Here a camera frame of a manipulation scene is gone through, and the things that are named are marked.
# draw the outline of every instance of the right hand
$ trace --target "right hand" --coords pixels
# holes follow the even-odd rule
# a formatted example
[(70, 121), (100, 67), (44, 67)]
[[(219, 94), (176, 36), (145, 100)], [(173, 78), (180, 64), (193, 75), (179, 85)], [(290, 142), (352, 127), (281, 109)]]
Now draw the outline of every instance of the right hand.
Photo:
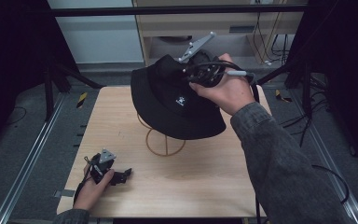
[[(219, 59), (232, 62), (228, 54), (223, 54)], [(191, 82), (189, 85), (199, 96), (213, 101), (231, 116), (244, 106), (255, 101), (250, 85), (244, 77), (225, 74), (219, 84), (212, 88), (206, 88)]]

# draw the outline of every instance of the black bucket hat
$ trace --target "black bucket hat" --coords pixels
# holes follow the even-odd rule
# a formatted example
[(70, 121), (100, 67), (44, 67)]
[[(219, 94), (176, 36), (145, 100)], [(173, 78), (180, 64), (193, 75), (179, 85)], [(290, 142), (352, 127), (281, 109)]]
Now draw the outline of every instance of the black bucket hat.
[(225, 130), (220, 108), (198, 96), (182, 72), (184, 65), (170, 55), (131, 74), (132, 101), (150, 127), (169, 137), (194, 140)]

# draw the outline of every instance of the white wall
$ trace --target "white wall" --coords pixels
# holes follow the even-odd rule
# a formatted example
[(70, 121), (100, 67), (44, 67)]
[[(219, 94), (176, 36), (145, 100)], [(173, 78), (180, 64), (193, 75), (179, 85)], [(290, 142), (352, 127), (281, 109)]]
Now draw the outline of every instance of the white wall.
[[(131, 0), (48, 0), (51, 8), (132, 7)], [(57, 18), (76, 63), (142, 63), (134, 16)]]

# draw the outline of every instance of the hand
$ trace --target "hand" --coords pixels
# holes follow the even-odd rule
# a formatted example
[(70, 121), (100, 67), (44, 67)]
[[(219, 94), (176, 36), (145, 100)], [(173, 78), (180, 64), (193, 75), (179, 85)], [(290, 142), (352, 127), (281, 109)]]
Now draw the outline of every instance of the hand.
[[(90, 166), (87, 164), (84, 168), (84, 173), (87, 172), (87, 170), (90, 168)], [(76, 202), (74, 204), (75, 209), (83, 209), (83, 210), (90, 210), (94, 204), (97, 203), (97, 201), (100, 199), (101, 195), (103, 194), (103, 191), (106, 189), (106, 187), (109, 185), (110, 180), (113, 177), (113, 174), (115, 173), (114, 170), (108, 171), (101, 180), (100, 183), (95, 184), (94, 180), (91, 178), (90, 174), (87, 176), (89, 180), (84, 183), (84, 186), (82, 190), (79, 192)]]
[[(228, 54), (220, 56), (219, 59), (232, 62)], [(191, 82), (190, 87), (199, 96), (213, 101), (231, 116), (244, 106), (255, 101), (250, 85), (244, 77), (234, 77), (225, 74), (215, 87), (205, 88), (197, 83)]]

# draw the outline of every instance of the left hand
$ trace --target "left hand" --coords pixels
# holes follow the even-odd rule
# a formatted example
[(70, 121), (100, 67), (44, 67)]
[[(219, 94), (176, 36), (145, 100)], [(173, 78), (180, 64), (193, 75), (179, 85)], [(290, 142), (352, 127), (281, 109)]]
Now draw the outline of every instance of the left hand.
[[(84, 172), (86, 173), (90, 166), (87, 164), (84, 168)], [(106, 189), (107, 186), (110, 184), (110, 180), (113, 177), (115, 171), (112, 169), (108, 171), (101, 180), (100, 183), (95, 184), (94, 180), (87, 176), (89, 180), (84, 183), (82, 190), (79, 192), (76, 202), (74, 204), (74, 209), (83, 209), (83, 210), (90, 210), (94, 204), (98, 202), (103, 191)]]

